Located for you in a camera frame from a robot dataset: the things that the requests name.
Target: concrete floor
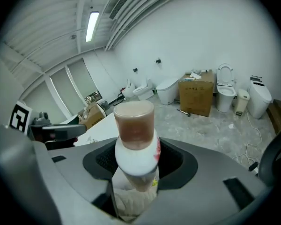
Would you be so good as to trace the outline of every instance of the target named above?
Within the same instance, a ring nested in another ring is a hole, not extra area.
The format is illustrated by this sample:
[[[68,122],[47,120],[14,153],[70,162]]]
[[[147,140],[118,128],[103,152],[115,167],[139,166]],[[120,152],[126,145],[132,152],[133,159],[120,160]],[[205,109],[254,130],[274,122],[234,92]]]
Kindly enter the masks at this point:
[[[148,99],[155,106],[154,127],[160,137],[171,138],[200,147],[222,152],[233,158],[244,154],[247,143],[258,144],[260,136],[258,131],[251,128],[246,112],[241,116],[228,112],[220,112],[214,104],[209,117],[192,114],[190,117],[177,111],[179,104],[163,105],[158,95]],[[272,123],[265,113],[261,119],[255,119],[249,114],[249,119],[262,136],[262,142],[257,146],[248,147],[248,155],[261,159],[268,144],[275,137]],[[249,167],[248,161],[243,157],[242,165]]]

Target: white cable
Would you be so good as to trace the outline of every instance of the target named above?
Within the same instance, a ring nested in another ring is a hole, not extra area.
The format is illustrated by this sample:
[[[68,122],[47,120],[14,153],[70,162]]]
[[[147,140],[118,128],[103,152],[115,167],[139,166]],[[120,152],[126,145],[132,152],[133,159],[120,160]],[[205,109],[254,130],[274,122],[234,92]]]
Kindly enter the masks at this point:
[[[260,160],[259,160],[258,158],[256,158],[256,157],[252,157],[252,156],[249,156],[249,155],[248,155],[248,145],[251,145],[251,146],[257,147],[259,144],[261,144],[261,143],[262,143],[262,137],[261,137],[261,133],[260,133],[260,131],[259,131],[257,128],[255,128],[255,127],[253,127],[253,126],[252,126],[251,121],[250,121],[250,119],[249,119],[249,113],[248,113],[248,111],[246,111],[246,112],[247,112],[247,118],[248,118],[248,121],[249,121],[249,123],[250,123],[251,128],[253,128],[253,129],[257,130],[257,131],[258,131],[258,133],[259,133],[259,136],[260,136],[260,142],[259,142],[258,144],[252,144],[252,143],[249,143],[249,142],[248,142],[248,143],[247,143],[247,145],[246,145],[246,150],[245,150],[245,153],[244,153],[244,154],[241,154],[241,155],[238,155],[238,156],[235,156],[235,157],[233,157],[232,159],[235,159],[235,158],[237,158],[237,157],[242,156],[242,159],[241,159],[241,161],[240,161],[240,164],[242,164],[243,157],[245,156],[245,157],[247,158],[247,160],[248,160],[249,165],[251,165],[251,164],[250,164],[250,160],[251,160],[251,161],[253,161],[253,162],[255,162],[255,160],[254,160],[254,159],[256,159],[258,162],[260,162]]]

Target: bottle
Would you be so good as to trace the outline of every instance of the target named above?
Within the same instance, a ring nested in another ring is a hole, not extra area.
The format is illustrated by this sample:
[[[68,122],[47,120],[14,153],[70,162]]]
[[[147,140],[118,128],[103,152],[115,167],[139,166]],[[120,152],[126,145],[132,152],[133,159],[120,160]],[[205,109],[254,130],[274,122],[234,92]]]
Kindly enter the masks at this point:
[[[121,103],[114,108],[114,116],[119,131],[115,147],[118,166],[136,190],[147,191],[160,157],[154,105],[146,100]]]

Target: brown cardboard box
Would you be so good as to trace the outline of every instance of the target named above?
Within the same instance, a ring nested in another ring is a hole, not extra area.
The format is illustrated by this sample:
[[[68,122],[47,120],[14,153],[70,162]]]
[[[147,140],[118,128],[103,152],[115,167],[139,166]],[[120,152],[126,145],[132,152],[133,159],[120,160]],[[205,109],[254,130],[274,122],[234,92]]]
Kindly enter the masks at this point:
[[[201,79],[183,80],[189,75],[184,75],[179,81],[180,109],[187,113],[209,116],[214,90],[214,75],[212,70],[202,73]]]
[[[88,118],[85,120],[79,120],[79,124],[84,124],[87,130],[89,130],[92,126],[104,119],[104,115],[100,111],[96,103],[91,103],[86,109],[86,113],[87,112]],[[82,116],[83,113],[84,111],[81,111],[78,113],[78,115]]]

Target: fluorescent light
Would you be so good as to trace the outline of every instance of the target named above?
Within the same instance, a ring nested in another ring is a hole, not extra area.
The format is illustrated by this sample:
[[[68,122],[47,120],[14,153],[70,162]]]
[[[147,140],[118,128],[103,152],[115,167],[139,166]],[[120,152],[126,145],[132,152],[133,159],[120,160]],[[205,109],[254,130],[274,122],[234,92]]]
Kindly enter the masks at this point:
[[[85,39],[86,42],[89,42],[92,40],[93,32],[95,29],[95,25],[96,25],[98,16],[99,16],[99,12],[93,12],[89,16],[88,30],[86,31],[86,39]]]

